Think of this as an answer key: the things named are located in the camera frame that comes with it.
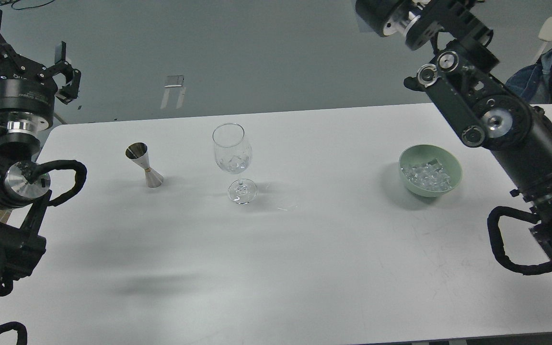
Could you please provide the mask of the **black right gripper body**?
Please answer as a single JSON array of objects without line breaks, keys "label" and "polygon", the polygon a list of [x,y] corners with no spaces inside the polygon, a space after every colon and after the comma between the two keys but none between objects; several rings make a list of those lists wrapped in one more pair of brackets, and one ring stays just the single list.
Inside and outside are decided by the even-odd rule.
[{"label": "black right gripper body", "polygon": [[423,10],[422,0],[356,0],[355,11],[381,37],[407,35]]}]

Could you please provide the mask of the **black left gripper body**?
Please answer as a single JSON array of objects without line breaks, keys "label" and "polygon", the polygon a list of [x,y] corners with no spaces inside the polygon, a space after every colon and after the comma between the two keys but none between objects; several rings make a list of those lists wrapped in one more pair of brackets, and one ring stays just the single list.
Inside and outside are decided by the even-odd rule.
[{"label": "black left gripper body", "polygon": [[37,131],[51,128],[57,92],[58,85],[52,78],[0,76],[0,124],[22,119],[37,124]]}]

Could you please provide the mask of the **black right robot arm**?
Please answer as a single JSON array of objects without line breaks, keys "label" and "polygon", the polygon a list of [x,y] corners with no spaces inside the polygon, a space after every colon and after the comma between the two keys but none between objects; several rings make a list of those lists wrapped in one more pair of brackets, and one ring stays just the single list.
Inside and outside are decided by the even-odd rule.
[{"label": "black right robot arm", "polygon": [[[423,91],[467,147],[489,150],[530,212],[495,207],[488,216],[489,243],[497,262],[525,276],[552,272],[552,122],[496,79],[499,63],[489,50],[493,31],[473,13],[473,0],[357,0],[355,11],[381,37],[399,32],[412,50],[431,42],[433,59],[405,86]],[[527,221],[549,261],[515,264],[506,255],[501,217]]]}]

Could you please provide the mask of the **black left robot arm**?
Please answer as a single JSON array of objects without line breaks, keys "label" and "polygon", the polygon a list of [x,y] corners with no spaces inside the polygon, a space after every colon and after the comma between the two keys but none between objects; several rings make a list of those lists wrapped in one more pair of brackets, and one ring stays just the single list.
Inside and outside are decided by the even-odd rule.
[{"label": "black left robot arm", "polygon": [[[66,58],[66,44],[57,46],[55,63],[45,66],[17,53],[1,33],[0,10],[0,297],[17,280],[32,275],[46,251],[39,230],[49,207],[77,195],[87,170],[77,160],[36,163],[39,132],[55,118],[55,100],[63,104],[79,94],[81,72]],[[0,325],[0,334],[14,331],[17,344],[28,343],[20,322]]]}]

